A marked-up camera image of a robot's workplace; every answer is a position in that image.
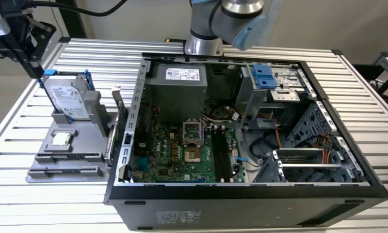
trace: blue connector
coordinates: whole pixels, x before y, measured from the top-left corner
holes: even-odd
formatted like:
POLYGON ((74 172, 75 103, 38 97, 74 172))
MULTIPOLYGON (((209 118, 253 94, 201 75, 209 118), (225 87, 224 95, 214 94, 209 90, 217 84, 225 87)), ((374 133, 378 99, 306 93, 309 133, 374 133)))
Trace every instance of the blue connector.
POLYGON ((241 158, 241 157, 236 156, 234 159, 241 161, 241 162, 248 162, 248 158, 241 158))
POLYGON ((252 73, 260 89, 276 89, 277 83, 268 65, 252 65, 252 73))
POLYGON ((55 73, 57 73, 57 70, 54 70, 54 69, 45 69, 42 75, 47 76, 47 75, 54 75, 55 73))

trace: orange wire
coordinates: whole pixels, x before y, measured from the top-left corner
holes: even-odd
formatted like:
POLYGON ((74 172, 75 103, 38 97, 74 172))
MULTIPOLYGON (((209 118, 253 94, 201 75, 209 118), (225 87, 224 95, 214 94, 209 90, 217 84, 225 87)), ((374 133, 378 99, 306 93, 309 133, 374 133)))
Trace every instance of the orange wire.
POLYGON ((324 164, 324 149, 322 149, 322 164, 324 164))
POLYGON ((326 157, 325 157, 325 163, 326 163, 326 164, 329 163, 330 152, 332 152, 332 151, 329 151, 329 153, 328 153, 328 155, 326 155, 326 157))
POLYGON ((257 115, 260 116, 260 117, 265 117, 265 118, 269 118, 270 117, 270 115, 269 114, 265 114, 265 113, 257 113, 257 115))
POLYGON ((281 142, 280 142, 280 136, 278 136, 278 129, 277 129, 277 125, 278 125, 278 117, 276 118, 276 126, 274 126, 274 134, 276 134, 276 141, 277 141, 277 146, 278 148, 281 148, 281 142))
POLYGON ((317 147, 317 145, 318 145, 318 140, 320 140, 320 137, 317 137, 317 140, 316 140, 316 142, 314 142, 312 148, 316 148, 316 147, 317 147))

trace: blue plastic clip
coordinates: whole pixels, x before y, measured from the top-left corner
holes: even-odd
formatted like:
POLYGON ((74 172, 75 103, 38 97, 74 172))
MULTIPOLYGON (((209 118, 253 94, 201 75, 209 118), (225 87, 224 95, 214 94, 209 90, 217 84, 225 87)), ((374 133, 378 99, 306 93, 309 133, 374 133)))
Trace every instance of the blue plastic clip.
POLYGON ((261 89, 276 89, 277 82, 268 65, 252 65, 252 73, 261 89))
POLYGON ((248 162, 248 158, 241 158, 241 157, 236 156, 234 159, 240 160, 241 162, 248 162))
POLYGON ((83 76, 86 77, 86 82, 87 82, 87 88, 89 88, 89 90, 90 91, 94 91, 91 75, 90 75, 90 72, 86 69, 83 71, 83 76))
POLYGON ((54 69, 45 69, 42 75, 54 75, 57 73, 57 70, 54 69))

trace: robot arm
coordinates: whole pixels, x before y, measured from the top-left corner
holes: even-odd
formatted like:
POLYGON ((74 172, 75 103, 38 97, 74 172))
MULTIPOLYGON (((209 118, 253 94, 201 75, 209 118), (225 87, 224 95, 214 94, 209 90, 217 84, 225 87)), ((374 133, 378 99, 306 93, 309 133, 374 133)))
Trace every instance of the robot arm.
POLYGON ((222 40, 240 50, 260 41, 268 18, 262 0, 192 0, 190 38, 185 53, 222 55, 222 40))
POLYGON ((0 58, 19 62, 30 78, 42 76, 42 54, 55 27, 37 22, 23 10, 25 1, 0 0, 0 58))
MULTIPOLYGON (((185 53, 222 55, 222 40, 237 49, 249 49, 261 39, 266 16, 261 14, 262 0, 190 0, 190 38, 185 53)), ((35 6, 58 7, 102 17, 111 14, 126 0, 107 11, 97 13, 54 2, 31 0, 0 0, 0 58, 19 62, 30 78, 38 79, 43 70, 41 58, 55 32, 55 27, 37 22, 30 14, 35 6)))

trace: motherboard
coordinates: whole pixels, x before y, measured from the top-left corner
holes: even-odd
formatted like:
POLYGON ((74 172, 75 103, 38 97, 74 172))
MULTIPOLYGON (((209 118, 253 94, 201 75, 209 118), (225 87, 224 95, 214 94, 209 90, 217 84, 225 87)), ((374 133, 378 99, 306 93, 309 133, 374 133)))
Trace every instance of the motherboard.
MULTIPOLYGON (((229 161, 225 182, 244 182, 241 165, 234 159, 238 154, 234 131, 224 129, 225 149, 221 156, 229 161)), ((136 157, 133 178, 138 183, 214 183, 224 182, 218 175, 213 151, 213 130, 201 123, 184 122, 181 125, 153 127, 152 147, 145 156, 136 157)))

